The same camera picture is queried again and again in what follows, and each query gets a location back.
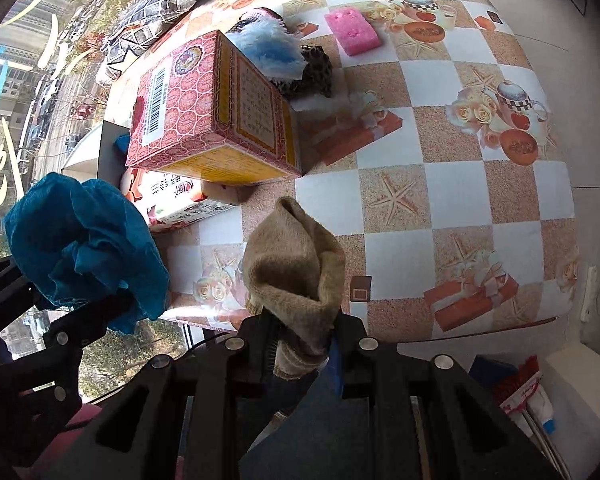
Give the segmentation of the beige fuzzy sock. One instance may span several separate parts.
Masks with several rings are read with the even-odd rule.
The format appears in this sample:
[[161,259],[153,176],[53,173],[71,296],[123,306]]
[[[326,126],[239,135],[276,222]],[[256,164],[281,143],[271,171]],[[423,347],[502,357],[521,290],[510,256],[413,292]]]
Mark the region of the beige fuzzy sock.
[[242,276],[247,309],[268,310],[285,326],[276,341],[274,375],[296,380],[316,370],[326,359],[346,277],[336,237],[283,196],[250,234]]

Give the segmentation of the leopard print scrunchie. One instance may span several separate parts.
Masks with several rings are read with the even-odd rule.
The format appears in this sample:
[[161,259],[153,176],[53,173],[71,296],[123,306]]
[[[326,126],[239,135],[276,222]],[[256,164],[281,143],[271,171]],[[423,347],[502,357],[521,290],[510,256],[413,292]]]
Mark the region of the leopard print scrunchie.
[[332,62],[321,46],[300,48],[306,61],[302,77],[294,80],[272,79],[272,85],[288,101],[299,99],[310,93],[319,93],[326,98],[332,96]]

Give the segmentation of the light blue fluffy cloth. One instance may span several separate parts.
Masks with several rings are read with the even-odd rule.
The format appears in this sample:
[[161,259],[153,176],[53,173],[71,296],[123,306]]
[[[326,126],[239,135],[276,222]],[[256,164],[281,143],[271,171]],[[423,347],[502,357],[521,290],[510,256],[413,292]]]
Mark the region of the light blue fluffy cloth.
[[268,79],[302,77],[306,61],[299,40],[278,21],[254,22],[241,32],[225,33],[234,46]]

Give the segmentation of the pink sponge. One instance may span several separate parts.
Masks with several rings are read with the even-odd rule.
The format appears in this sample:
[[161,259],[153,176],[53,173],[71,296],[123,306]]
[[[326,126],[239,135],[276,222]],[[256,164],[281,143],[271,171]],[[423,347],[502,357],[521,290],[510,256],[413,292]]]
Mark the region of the pink sponge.
[[324,20],[347,56],[355,56],[381,46],[381,40],[363,14],[353,8],[327,13]]

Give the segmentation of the purple striped knit hat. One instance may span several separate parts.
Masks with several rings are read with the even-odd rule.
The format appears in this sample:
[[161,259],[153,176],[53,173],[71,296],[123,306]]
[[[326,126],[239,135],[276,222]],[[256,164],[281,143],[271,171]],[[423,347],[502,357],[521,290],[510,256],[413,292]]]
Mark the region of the purple striped knit hat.
[[279,24],[287,30],[287,25],[284,19],[275,11],[269,8],[253,8],[239,18],[239,20],[228,30],[229,32],[241,32],[245,26],[254,22],[265,22],[271,23],[272,21],[278,21]]

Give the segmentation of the person's jeans leg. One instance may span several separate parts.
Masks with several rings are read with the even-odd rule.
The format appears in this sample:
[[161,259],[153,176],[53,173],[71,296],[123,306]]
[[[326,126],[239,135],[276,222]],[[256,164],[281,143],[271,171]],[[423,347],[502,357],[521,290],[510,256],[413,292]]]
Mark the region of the person's jeans leg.
[[367,406],[341,397],[341,378],[326,367],[296,410],[239,462],[243,479],[365,479]]

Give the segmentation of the white peach drink carton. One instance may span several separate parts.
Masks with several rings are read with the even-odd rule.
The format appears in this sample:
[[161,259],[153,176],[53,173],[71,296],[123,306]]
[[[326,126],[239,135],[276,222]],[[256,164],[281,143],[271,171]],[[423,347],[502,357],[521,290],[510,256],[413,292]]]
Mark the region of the white peach drink carton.
[[125,170],[120,191],[152,234],[185,228],[239,204],[237,188],[140,168]]

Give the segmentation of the white open storage box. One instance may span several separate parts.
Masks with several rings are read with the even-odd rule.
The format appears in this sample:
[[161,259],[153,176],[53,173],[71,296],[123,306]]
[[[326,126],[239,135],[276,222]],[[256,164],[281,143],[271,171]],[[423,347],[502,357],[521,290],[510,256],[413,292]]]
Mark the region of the white open storage box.
[[72,149],[60,173],[79,182],[104,180],[118,188],[126,161],[125,151],[116,145],[119,139],[129,139],[128,128],[106,120],[99,122]]

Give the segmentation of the dark blue plastic bag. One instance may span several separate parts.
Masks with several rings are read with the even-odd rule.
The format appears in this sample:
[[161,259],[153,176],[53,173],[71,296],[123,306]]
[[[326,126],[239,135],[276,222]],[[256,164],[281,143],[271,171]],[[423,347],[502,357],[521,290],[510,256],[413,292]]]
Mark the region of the dark blue plastic bag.
[[126,155],[129,151],[131,136],[129,133],[122,133],[114,140],[114,147],[122,154]]

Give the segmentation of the checkered tablecloth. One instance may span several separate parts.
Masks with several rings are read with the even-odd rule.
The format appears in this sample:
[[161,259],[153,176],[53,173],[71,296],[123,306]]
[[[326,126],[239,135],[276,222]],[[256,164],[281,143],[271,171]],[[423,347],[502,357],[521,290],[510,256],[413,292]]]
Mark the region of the checkered tablecloth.
[[[163,234],[167,320],[236,330],[240,259],[283,195],[336,236],[342,307],[375,337],[497,332],[566,314],[576,220],[552,113],[489,0],[209,0],[167,47],[269,8],[332,62],[332,96],[294,103],[303,174],[252,188],[227,212]],[[360,11],[381,46],[347,56],[324,20]]]

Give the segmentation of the red patterned tissue box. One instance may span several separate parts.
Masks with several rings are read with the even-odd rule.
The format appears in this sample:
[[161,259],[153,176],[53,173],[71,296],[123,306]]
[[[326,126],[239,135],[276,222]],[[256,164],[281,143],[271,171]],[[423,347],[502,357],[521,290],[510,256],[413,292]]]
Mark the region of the red patterned tissue box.
[[140,78],[126,163],[229,186],[296,178],[296,116],[214,30],[175,48]]

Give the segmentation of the grey plaid pillow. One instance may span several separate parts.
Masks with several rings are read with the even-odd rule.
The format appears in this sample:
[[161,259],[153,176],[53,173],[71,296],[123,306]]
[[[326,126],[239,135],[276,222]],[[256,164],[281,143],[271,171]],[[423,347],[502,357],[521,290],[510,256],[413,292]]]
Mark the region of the grey plaid pillow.
[[198,0],[138,0],[118,19],[102,45],[107,70],[119,77],[149,50]]

